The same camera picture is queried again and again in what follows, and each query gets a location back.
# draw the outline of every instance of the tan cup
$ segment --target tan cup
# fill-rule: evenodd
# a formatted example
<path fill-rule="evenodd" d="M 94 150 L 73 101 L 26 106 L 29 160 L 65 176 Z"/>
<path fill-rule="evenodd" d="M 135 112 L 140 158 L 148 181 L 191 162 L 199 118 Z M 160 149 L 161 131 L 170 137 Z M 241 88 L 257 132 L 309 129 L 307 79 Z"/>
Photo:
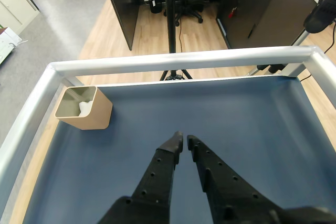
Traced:
<path fill-rule="evenodd" d="M 80 102 L 92 102 L 87 116 L 79 116 Z M 55 117 L 81 130 L 103 130 L 109 126 L 112 102 L 95 86 L 68 87 Z"/>

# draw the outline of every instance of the white tissue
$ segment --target white tissue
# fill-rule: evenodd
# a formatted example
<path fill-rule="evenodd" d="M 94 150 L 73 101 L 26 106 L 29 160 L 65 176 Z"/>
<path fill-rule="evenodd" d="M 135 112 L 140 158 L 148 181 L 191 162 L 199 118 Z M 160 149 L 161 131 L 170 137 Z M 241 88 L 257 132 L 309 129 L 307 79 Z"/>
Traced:
<path fill-rule="evenodd" d="M 92 108 L 92 101 L 80 102 L 79 103 L 79 109 L 80 109 L 79 116 L 87 116 L 88 114 L 90 114 L 91 108 Z"/>

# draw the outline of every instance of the black cable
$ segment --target black cable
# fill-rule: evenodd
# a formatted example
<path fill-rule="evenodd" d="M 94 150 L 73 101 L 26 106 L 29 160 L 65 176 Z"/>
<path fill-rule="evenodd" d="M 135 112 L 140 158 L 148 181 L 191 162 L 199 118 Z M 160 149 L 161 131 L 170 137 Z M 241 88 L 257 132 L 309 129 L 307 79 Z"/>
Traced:
<path fill-rule="evenodd" d="M 180 40 L 181 52 L 183 52 L 182 51 L 182 42 L 181 42 L 181 31 L 182 31 L 182 15 L 181 15 L 181 18 L 180 18 L 180 35 L 178 36 L 178 38 Z"/>
<path fill-rule="evenodd" d="M 324 53 L 328 52 L 329 49 L 332 48 L 332 46 L 335 44 L 335 28 L 336 28 L 336 22 L 335 22 L 335 25 L 334 25 L 334 30 L 332 32 L 332 44 Z"/>
<path fill-rule="evenodd" d="M 182 50 L 182 41 L 181 41 L 181 31 L 182 31 L 182 15 L 180 17 L 180 35 L 178 36 L 178 39 L 180 40 L 181 52 L 183 52 L 183 50 Z"/>
<path fill-rule="evenodd" d="M 335 25 L 334 25 L 334 29 L 332 31 L 332 44 L 331 46 L 324 52 L 325 54 L 329 51 L 330 48 L 333 47 L 333 45 L 335 44 L 335 28 L 336 28 L 336 22 L 335 22 Z M 306 79 L 308 79 L 309 77 L 311 77 L 311 74 L 308 75 L 307 77 L 303 78 L 301 81 L 304 81 Z"/>
<path fill-rule="evenodd" d="M 311 74 L 308 75 L 306 78 L 303 78 L 301 81 L 304 81 L 304 80 L 308 79 L 309 77 L 311 77 Z"/>
<path fill-rule="evenodd" d="M 182 15 L 181 15 L 181 17 L 180 17 L 180 35 L 178 36 L 178 39 L 180 40 L 180 45 L 181 45 L 181 52 L 183 52 L 183 50 L 182 50 L 182 42 L 181 42 L 181 31 L 182 31 Z"/>

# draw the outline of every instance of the office chair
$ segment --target office chair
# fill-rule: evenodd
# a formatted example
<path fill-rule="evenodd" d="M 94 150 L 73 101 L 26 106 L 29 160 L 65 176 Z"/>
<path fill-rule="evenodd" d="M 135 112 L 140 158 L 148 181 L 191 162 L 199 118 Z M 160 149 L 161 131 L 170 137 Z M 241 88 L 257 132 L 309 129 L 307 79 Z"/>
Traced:
<path fill-rule="evenodd" d="M 181 5 L 176 7 L 176 14 L 175 17 L 175 25 L 179 26 L 180 22 L 178 21 L 182 15 L 186 16 L 194 16 L 198 19 L 199 23 L 203 22 L 202 16 L 198 12 L 203 11 L 203 5 L 202 4 L 189 4 L 188 0 L 181 1 Z"/>

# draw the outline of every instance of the white cabinet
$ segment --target white cabinet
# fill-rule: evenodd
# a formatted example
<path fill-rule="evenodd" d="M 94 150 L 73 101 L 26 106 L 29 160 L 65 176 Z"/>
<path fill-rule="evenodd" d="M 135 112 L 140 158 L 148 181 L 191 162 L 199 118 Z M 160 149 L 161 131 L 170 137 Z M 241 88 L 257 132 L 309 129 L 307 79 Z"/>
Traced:
<path fill-rule="evenodd" d="M 0 24 L 16 34 L 37 16 L 39 11 L 30 0 L 0 0 Z"/>

